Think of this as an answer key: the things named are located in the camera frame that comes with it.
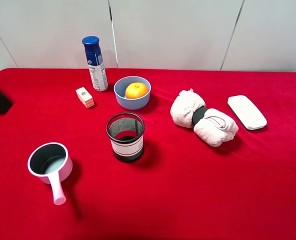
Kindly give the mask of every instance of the rolled white towel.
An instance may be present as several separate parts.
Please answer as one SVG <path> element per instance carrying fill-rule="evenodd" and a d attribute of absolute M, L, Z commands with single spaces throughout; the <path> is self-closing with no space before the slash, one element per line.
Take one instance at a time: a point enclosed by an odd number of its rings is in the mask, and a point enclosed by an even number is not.
<path fill-rule="evenodd" d="M 194 90 L 182 90 L 171 106 L 170 115 L 175 124 L 192 128 L 193 114 L 202 106 L 206 106 L 205 101 Z"/>
<path fill-rule="evenodd" d="M 238 130 L 236 122 L 230 116 L 214 108 L 208 109 L 193 128 L 193 131 L 212 147 L 234 139 Z"/>

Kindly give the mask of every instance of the saucepan handle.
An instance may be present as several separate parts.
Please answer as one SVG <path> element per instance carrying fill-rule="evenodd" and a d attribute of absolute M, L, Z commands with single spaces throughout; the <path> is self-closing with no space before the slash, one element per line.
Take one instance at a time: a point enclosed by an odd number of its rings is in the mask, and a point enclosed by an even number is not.
<path fill-rule="evenodd" d="M 53 203 L 56 205 L 64 204 L 66 202 L 66 197 L 60 183 L 59 173 L 55 171 L 51 173 L 48 178 L 52 188 Z"/>

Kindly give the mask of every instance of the orange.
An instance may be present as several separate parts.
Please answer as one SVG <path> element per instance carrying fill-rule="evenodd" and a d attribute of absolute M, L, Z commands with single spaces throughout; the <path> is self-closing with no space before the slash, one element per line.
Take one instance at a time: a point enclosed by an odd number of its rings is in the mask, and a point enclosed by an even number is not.
<path fill-rule="evenodd" d="M 149 88 L 142 82 L 134 82 L 126 88 L 127 99 L 138 99 L 145 96 L 149 92 Z"/>

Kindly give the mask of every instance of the white label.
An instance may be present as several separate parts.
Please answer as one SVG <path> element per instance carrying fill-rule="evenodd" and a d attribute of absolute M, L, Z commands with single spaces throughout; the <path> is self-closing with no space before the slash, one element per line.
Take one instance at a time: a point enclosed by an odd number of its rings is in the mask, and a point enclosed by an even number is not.
<path fill-rule="evenodd" d="M 110 141 L 111 141 L 112 149 L 115 151 L 115 153 L 125 157 L 131 157 L 139 153 L 144 146 L 143 135 L 136 141 L 129 144 L 121 144 L 113 140 L 110 140 Z"/>
<path fill-rule="evenodd" d="M 91 81 L 94 89 L 97 91 L 105 91 L 108 87 L 107 77 L 106 77 L 106 71 L 105 66 L 103 63 L 102 55 L 100 54 L 98 56 L 99 65 L 93 66 L 88 64 Z"/>

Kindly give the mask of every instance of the red tablecloth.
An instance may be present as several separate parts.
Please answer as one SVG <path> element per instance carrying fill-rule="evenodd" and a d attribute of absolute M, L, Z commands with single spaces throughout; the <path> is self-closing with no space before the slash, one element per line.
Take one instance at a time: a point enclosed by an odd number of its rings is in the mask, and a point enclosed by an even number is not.
<path fill-rule="evenodd" d="M 144 156 L 119 162 L 105 125 L 124 112 L 114 83 L 137 75 L 152 85 Z M 296 73 L 107 69 L 96 92 L 87 69 L 6 69 L 0 90 L 14 102 L 0 115 L 0 240 L 296 239 Z M 92 94 L 86 109 L 75 90 Z M 213 148 L 176 126 L 170 107 L 185 89 L 232 118 L 234 140 Z M 267 119 L 247 131 L 227 105 L 245 95 Z M 73 160 L 67 202 L 27 169 L 47 142 Z"/>

